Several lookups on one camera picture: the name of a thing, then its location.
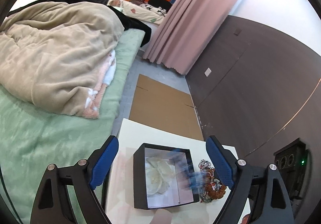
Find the white table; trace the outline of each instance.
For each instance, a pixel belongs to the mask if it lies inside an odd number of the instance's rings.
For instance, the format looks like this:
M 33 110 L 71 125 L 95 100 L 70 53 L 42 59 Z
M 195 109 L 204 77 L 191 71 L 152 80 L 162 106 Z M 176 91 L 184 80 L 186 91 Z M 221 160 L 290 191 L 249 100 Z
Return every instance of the white table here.
M 155 214 L 155 210 L 134 208 L 133 154 L 142 143 L 190 149 L 195 171 L 199 171 L 198 163 L 201 159 L 211 161 L 205 142 L 164 132 L 128 119 L 123 119 L 118 140 L 119 151 L 111 168 L 106 200 L 106 214 L 113 224 L 149 224 Z M 238 158 L 234 147 L 224 148 Z M 227 188 L 222 199 L 209 204 L 198 202 L 168 208 L 173 216 L 172 224 L 212 224 L 229 193 Z M 250 206 L 247 201 L 239 223 L 248 213 Z

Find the black box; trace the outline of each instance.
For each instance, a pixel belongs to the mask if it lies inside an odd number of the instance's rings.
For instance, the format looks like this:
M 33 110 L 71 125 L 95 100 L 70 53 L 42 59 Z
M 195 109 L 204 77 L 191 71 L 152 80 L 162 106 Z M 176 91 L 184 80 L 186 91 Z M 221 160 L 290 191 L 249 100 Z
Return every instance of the black box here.
M 152 164 L 149 163 L 150 160 L 154 160 L 154 164 L 155 161 L 157 163 L 166 162 L 171 169 L 170 172 L 173 173 L 173 178 L 171 178 L 170 182 L 165 182 L 161 178 L 164 175 L 159 175 L 162 184 L 169 183 L 166 192 L 163 194 L 147 195 L 146 170 L 150 172 L 153 168 Z M 194 167 L 189 150 L 143 143 L 134 153 L 134 207 L 136 209 L 150 210 L 199 202 L 198 190 L 197 188 L 189 188 L 191 179 L 187 178 L 187 175 L 182 172 L 183 168 L 188 169 L 190 176 L 193 176 Z

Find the curtain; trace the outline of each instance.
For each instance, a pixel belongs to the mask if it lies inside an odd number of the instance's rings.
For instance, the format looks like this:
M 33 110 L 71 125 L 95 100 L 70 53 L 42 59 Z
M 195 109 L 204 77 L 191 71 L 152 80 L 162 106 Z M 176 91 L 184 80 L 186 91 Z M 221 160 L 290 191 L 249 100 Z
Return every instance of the curtain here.
M 143 58 L 188 73 L 237 0 L 176 0 Z

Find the gray floor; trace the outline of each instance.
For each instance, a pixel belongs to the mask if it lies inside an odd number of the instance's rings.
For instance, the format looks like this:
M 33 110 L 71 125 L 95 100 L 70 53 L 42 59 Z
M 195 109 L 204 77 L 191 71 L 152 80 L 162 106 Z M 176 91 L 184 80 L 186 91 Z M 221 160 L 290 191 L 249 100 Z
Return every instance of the gray floor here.
M 146 75 L 179 91 L 190 94 L 185 77 L 164 67 L 136 56 L 129 70 L 123 96 L 120 101 L 119 116 L 115 119 L 112 134 L 117 135 L 123 118 L 129 118 L 139 74 Z

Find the white outlet cover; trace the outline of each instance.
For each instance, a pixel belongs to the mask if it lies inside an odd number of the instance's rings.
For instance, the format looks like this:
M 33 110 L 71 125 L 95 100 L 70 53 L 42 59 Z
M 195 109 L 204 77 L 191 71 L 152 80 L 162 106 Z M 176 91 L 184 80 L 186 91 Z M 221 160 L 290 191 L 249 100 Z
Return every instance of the white outlet cover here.
M 206 77 L 208 77 L 210 73 L 211 73 L 211 69 L 208 68 L 208 69 L 206 69 L 204 74 L 206 75 Z

